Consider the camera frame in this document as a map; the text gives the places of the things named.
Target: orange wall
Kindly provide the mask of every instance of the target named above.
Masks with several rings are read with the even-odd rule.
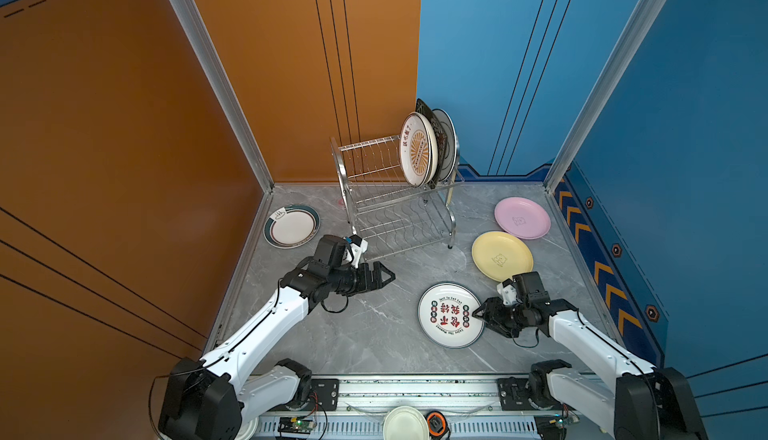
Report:
[[[275,181],[336,181],[330,136],[413,111],[421,0],[195,1]]]
[[[200,355],[261,192],[168,0],[4,18],[16,4],[0,12],[3,436],[151,438],[150,381]]]

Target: plate with orange sunburst design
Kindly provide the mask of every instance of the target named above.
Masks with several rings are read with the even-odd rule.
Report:
[[[412,186],[426,184],[437,170],[437,137],[429,121],[417,112],[402,125],[400,165]]]

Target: white plate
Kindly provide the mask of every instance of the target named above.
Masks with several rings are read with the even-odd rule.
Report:
[[[418,323],[424,333],[449,349],[470,346],[480,338],[483,320],[472,317],[480,308],[478,298],[457,283],[438,283],[418,301]]]
[[[435,133],[435,129],[432,128],[432,124],[429,123],[429,120],[427,120],[426,126],[427,135],[429,136],[429,143],[432,146],[432,164],[429,167],[429,175],[427,175],[427,180],[424,182],[425,184],[435,176],[437,167],[440,165],[440,159],[438,158],[439,149],[437,146],[437,134]]]
[[[453,165],[456,163],[456,153],[458,152],[458,138],[456,138],[453,122],[444,110],[436,108],[432,113],[440,122],[445,135],[445,138],[438,140],[445,143],[442,148],[438,148],[442,152],[442,158],[437,158],[437,181],[442,182],[453,172]]]
[[[277,248],[294,248],[312,239],[320,216],[311,206],[288,205],[276,210],[264,224],[264,238]]]
[[[414,407],[397,407],[384,417],[384,440],[429,440],[427,420]]]
[[[437,168],[437,139],[423,115],[413,112],[400,131],[400,165],[412,186],[429,182]]]

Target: yellow plate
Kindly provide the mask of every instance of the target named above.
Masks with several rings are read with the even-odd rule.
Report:
[[[533,255],[516,236],[487,232],[472,244],[472,259],[488,278],[503,282],[513,275],[533,270]]]

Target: wire rack slot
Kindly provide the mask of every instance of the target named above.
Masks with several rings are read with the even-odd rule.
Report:
[[[458,149],[449,176],[414,187],[399,159],[399,136],[339,147],[331,138],[342,198],[352,233],[368,240],[366,260],[447,241],[453,247],[456,218],[450,209],[458,173]]]

